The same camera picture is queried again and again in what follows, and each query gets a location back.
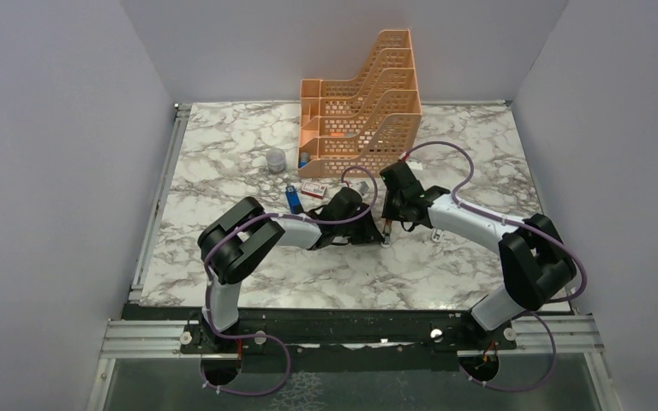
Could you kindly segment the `pink white small stapler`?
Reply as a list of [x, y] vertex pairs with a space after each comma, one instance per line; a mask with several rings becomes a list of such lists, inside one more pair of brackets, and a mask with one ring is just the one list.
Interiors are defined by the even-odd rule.
[[392, 220], [386, 219], [382, 229], [383, 241], [382, 247], [389, 247], [392, 244]]

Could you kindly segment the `red white staple box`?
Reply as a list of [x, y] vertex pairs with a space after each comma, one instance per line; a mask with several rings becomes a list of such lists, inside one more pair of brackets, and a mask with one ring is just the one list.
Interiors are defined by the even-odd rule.
[[327, 185], [318, 182], [303, 182], [300, 193], [316, 199], [324, 199], [327, 192]]

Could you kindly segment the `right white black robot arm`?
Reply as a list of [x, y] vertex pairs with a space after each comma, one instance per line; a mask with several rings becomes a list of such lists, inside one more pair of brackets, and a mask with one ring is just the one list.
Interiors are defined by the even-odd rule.
[[503, 283], [464, 315], [459, 328], [471, 348], [490, 342], [513, 317], [541, 308], [577, 275], [553, 222], [542, 214], [505, 217], [446, 188], [424, 188], [405, 162], [384, 168], [380, 178], [386, 186], [384, 218], [460, 235], [499, 257]]

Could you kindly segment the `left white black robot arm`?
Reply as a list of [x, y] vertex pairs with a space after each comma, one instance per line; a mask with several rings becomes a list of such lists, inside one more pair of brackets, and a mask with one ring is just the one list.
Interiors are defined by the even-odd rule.
[[330, 201], [297, 214], [269, 213], [253, 197], [232, 206], [202, 231], [197, 240], [209, 279], [202, 308], [202, 339], [212, 350], [225, 351], [235, 340], [242, 281], [275, 247], [319, 250], [383, 242], [371, 205], [348, 187]]

